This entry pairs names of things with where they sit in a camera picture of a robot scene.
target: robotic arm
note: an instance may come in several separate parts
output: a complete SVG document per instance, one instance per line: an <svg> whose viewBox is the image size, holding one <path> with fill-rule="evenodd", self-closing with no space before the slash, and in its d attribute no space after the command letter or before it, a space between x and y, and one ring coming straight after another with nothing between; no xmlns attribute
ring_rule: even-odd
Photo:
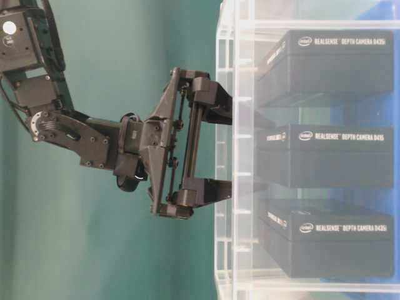
<svg viewBox="0 0 400 300"><path fill-rule="evenodd" d="M144 121L134 113L112 122L78 112L64 77L53 12L48 0L41 1L43 9L36 0L0 0L0 92L32 140L74 151L82 166L112 171L123 191L133 192L149 178L154 215L188 219L194 208L230 198L230 181L194 177L201 122L232 124L232 98L221 85L205 72L175 68L160 103ZM41 70L41 75L28 77L31 70ZM11 87L17 102L8 98L3 83ZM174 192L174 149L183 128L185 100L191 110L189 132L180 190ZM171 183L162 202L167 167L172 169Z"/></svg>

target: blue panel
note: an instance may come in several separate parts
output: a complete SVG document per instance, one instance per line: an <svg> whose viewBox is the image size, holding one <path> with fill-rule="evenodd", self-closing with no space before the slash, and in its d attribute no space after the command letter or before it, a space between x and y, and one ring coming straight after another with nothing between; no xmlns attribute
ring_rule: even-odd
<svg viewBox="0 0 400 300"><path fill-rule="evenodd" d="M381 1L369 11L359 16L360 20L393 20L398 19L400 1ZM333 124L356 125L368 127L392 127L394 129L394 188L393 189L334 189L331 194L336 199L346 199L376 211L393 215L395 224L394 276L392 278L367 278L357 282L365 283L398 283L400 281L399 263L399 93L400 93L400 32L394 31L394 91L386 94L374 94L352 104L345 104L331 109ZM349 294L353 299L362 300L395 300L398 294L357 293Z"/></svg>

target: camera box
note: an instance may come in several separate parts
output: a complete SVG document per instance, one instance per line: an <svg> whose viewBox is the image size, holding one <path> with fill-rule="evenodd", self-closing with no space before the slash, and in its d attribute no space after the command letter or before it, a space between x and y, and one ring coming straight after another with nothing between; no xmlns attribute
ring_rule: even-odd
<svg viewBox="0 0 400 300"><path fill-rule="evenodd" d="M393 130L287 125L258 133L256 174L289 188L393 186Z"/></svg>
<svg viewBox="0 0 400 300"><path fill-rule="evenodd" d="M259 106L330 106L393 90L393 33L289 30L257 64Z"/></svg>
<svg viewBox="0 0 400 300"><path fill-rule="evenodd" d="M291 278L393 275L393 218L333 200L259 203L259 239Z"/></svg>

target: teal wall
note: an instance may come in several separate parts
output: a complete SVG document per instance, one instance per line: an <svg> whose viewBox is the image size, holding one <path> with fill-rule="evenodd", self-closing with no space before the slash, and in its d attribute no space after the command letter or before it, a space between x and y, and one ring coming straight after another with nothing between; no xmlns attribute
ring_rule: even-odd
<svg viewBox="0 0 400 300"><path fill-rule="evenodd" d="M214 74L219 0L51 2L84 113L143 118L173 66ZM148 182L123 193L110 172L32 143L4 104L0 116L0 299L216 298L212 207L189 221L152 217ZM201 139L197 175L213 177L214 127Z"/></svg>

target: black wire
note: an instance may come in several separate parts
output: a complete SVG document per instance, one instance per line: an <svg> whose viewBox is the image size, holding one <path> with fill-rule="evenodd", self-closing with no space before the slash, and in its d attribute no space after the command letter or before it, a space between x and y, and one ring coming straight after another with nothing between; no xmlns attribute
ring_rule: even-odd
<svg viewBox="0 0 400 300"><path fill-rule="evenodd" d="M8 95L6 93L6 91L3 88L3 75L0 75L0 91L2 94L2 98L4 99L4 101L10 106L11 110L13 111L13 113L15 114L15 116L17 117L18 121L22 124L22 126L25 128L25 130L27 132L29 132L29 128L28 126L25 124L24 120L21 118L21 116L19 115L19 113L17 112L16 108L14 107L14 105L17 105L15 103L13 103L10 98L8 98Z"/></svg>
<svg viewBox="0 0 400 300"><path fill-rule="evenodd" d="M66 68L64 53L61 47L60 37L58 34L57 24L54 18L53 10L51 9L49 0L41 0L41 1L44 13L46 14L47 23L49 24L50 38L53 44L54 54L56 56L56 61L57 61L56 67L58 68L58 71L64 72Z"/></svg>

